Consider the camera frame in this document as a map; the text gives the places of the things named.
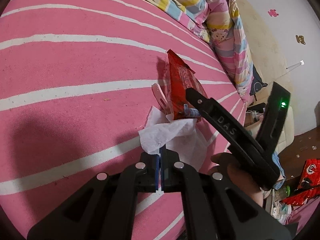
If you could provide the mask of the person's right hand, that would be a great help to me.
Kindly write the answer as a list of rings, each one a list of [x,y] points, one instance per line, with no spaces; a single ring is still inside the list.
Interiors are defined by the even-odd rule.
[[[252,176],[240,167],[239,162],[232,154],[215,154],[211,156],[211,162],[216,164],[216,166],[211,168],[211,173],[219,172],[219,170],[222,169],[223,175],[227,175],[231,182],[241,191],[252,198],[259,206],[263,206],[263,192],[253,180]]]

